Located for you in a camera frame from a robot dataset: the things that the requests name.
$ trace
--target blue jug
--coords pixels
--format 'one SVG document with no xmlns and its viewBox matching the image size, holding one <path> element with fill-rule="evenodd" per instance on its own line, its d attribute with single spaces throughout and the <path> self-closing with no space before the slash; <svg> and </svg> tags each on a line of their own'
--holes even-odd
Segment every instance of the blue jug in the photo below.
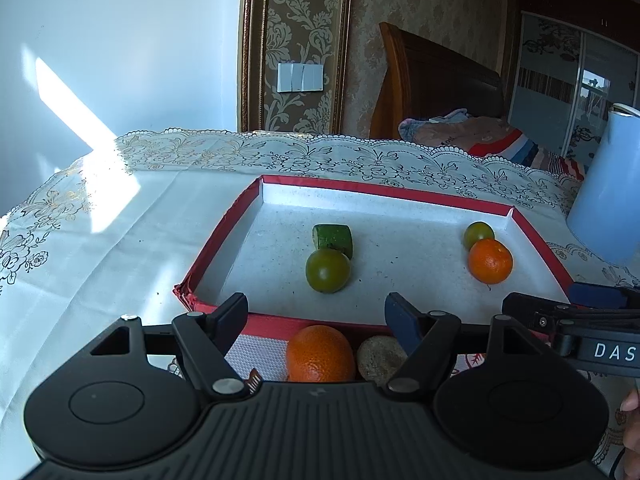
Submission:
<svg viewBox="0 0 640 480">
<path fill-rule="evenodd" d="M 640 244 L 640 111 L 614 104 L 566 224 L 610 264 L 625 266 Z"/>
</svg>

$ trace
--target human hand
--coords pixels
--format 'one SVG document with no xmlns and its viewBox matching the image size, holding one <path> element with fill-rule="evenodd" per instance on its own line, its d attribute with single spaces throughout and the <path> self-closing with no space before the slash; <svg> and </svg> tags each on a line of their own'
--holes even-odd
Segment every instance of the human hand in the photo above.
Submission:
<svg viewBox="0 0 640 480">
<path fill-rule="evenodd" d="M 622 412 L 631 412 L 622 437 L 626 447 L 623 458 L 624 480 L 640 480 L 640 410 L 638 408 L 640 408 L 640 393 L 637 388 L 634 388 L 620 405 Z"/>
</svg>

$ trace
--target patterned wallpaper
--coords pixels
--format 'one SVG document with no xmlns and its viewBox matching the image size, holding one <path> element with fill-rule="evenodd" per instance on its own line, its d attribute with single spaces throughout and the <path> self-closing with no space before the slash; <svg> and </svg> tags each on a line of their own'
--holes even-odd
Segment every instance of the patterned wallpaper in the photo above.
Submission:
<svg viewBox="0 0 640 480">
<path fill-rule="evenodd" d="M 352 0 L 342 132 L 367 137 L 386 72 L 379 22 L 451 48 L 495 70 L 502 0 Z"/>
<path fill-rule="evenodd" d="M 264 70 L 265 129 L 309 134 L 330 126 L 339 0 L 269 0 Z M 277 93 L 278 63 L 324 65 L 324 91 Z"/>
</svg>

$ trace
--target orange fruit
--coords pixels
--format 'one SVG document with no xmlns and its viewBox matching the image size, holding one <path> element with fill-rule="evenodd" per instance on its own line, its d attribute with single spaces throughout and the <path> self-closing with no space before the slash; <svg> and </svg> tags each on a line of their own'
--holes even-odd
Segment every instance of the orange fruit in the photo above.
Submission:
<svg viewBox="0 0 640 480">
<path fill-rule="evenodd" d="M 356 370 L 347 338 L 326 325 L 308 326 L 293 336 L 286 361 L 289 381 L 295 383 L 352 381 Z"/>
<path fill-rule="evenodd" d="M 503 282 L 513 269 L 513 257 L 498 240 L 478 240 L 469 251 L 469 272 L 487 285 Z"/>
</svg>

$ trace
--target ribbed black surface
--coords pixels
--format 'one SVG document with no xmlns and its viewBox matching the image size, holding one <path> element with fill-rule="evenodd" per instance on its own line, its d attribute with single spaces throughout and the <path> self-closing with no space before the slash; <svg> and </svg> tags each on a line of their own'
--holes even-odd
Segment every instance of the ribbed black surface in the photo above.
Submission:
<svg viewBox="0 0 640 480">
<path fill-rule="evenodd" d="M 44 463 L 28 480 L 603 480 L 589 463 L 557 472 L 504 471 L 457 450 L 419 404 L 369 383 L 264 383 L 219 404 L 187 444 L 120 472 Z"/>
</svg>

